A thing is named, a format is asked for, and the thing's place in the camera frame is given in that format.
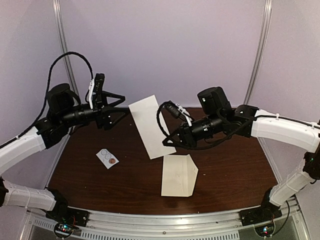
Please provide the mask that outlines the cream paper envelope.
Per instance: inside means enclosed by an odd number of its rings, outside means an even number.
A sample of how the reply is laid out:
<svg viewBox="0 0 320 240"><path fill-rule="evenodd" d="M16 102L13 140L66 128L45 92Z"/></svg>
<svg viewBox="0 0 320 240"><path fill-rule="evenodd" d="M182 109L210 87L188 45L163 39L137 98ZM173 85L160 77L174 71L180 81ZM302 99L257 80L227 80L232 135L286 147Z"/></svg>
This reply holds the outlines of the cream paper envelope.
<svg viewBox="0 0 320 240"><path fill-rule="evenodd" d="M198 171L190 154L164 156L161 196L184 198L192 196Z"/></svg>

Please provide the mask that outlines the white letter paper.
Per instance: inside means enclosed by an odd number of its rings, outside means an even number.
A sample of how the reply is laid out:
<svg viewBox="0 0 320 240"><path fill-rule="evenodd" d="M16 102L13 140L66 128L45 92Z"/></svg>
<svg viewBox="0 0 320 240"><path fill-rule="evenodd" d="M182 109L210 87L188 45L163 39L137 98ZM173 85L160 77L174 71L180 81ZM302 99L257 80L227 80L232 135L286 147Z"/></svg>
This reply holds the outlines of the white letter paper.
<svg viewBox="0 0 320 240"><path fill-rule="evenodd" d="M158 126L158 109L159 104L155 95L151 95L129 105L134 123L151 160L176 152L175 147L164 146L162 143L165 135Z"/></svg>

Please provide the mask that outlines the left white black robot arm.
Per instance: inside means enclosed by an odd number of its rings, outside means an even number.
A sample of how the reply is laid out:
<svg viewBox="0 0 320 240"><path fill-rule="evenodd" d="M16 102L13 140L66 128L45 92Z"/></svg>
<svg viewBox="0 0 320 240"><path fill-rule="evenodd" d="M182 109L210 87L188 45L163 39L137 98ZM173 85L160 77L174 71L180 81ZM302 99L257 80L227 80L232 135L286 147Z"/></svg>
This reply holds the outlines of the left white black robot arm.
<svg viewBox="0 0 320 240"><path fill-rule="evenodd" d="M67 83L49 90L45 95L49 106L46 117L37 120L26 133L0 149L0 172L55 146L72 127L95 122L99 129L112 129L130 111L118 106L125 101L125 96L104 91L102 87L101 82L89 87L91 99L86 104L80 103L79 96ZM0 205L52 211L61 222L72 218L66 199L58 191L30 188L4 179L0 180Z"/></svg>

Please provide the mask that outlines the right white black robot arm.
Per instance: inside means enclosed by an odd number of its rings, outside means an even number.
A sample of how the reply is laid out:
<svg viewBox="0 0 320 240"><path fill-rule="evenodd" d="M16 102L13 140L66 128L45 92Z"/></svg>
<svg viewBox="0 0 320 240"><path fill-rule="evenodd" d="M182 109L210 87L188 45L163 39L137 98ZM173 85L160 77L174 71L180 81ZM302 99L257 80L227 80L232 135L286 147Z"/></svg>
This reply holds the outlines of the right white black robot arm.
<svg viewBox="0 0 320 240"><path fill-rule="evenodd" d="M160 105L157 117L165 109L174 118L184 120L172 133L168 133L161 123L158 124L165 136L164 146L208 150L238 135L271 139L306 151L298 167L284 181L265 192L261 205L256 208L259 220L268 220L290 197L320 179L318 123L292 119L247 104L232 108L220 86L202 90L197 97L205 113L205 117L198 120L170 100Z"/></svg>

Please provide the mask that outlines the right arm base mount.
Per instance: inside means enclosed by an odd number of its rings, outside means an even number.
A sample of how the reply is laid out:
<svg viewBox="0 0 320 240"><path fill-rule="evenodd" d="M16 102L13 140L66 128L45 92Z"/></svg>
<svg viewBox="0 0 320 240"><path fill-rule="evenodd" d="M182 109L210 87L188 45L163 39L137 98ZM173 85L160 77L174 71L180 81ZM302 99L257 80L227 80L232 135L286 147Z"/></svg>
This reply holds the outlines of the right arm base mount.
<svg viewBox="0 0 320 240"><path fill-rule="evenodd" d="M272 237L276 232L274 220L282 216L279 206L268 199L262 200L260 206L239 212L242 226L254 225L255 233L262 238Z"/></svg>

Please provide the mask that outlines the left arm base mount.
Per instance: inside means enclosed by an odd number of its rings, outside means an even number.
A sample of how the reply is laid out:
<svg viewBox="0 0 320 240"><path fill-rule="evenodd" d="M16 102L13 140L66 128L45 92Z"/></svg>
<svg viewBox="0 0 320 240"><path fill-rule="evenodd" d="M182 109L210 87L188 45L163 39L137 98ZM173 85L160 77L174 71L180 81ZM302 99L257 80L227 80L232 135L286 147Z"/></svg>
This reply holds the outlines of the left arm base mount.
<svg viewBox="0 0 320 240"><path fill-rule="evenodd" d="M81 228L87 226L89 220L89 212L72 207L67 207L65 212L57 210L45 212L45 217L54 220L56 223L53 227L53 233L58 239L65 240L72 235L79 236L82 232Z"/></svg>

